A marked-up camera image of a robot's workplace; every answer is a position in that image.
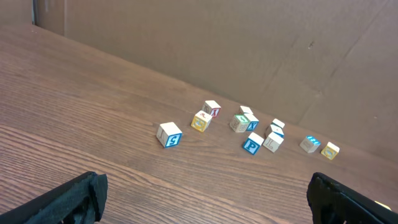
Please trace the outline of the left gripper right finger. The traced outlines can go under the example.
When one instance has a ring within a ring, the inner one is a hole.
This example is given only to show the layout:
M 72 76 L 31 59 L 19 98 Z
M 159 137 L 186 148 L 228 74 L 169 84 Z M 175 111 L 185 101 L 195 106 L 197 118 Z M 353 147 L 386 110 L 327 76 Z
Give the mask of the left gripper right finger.
M 397 214 L 325 174 L 313 174 L 307 201 L 315 224 L 397 223 Z

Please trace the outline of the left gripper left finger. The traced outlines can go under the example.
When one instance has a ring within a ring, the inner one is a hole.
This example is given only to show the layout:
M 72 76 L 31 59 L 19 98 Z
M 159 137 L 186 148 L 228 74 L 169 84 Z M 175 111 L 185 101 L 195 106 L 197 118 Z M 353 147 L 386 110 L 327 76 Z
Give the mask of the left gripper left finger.
M 1 224 L 94 224 L 108 194 L 107 175 L 89 171 L 1 215 Z

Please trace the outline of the wooden block yellow side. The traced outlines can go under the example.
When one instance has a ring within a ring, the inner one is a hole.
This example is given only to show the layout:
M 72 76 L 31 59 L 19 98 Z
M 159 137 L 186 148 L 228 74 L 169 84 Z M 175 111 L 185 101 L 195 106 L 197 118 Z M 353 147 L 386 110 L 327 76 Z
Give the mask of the wooden block yellow side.
M 204 132 L 211 122 L 212 116 L 202 110 L 194 115 L 191 127 L 199 132 Z

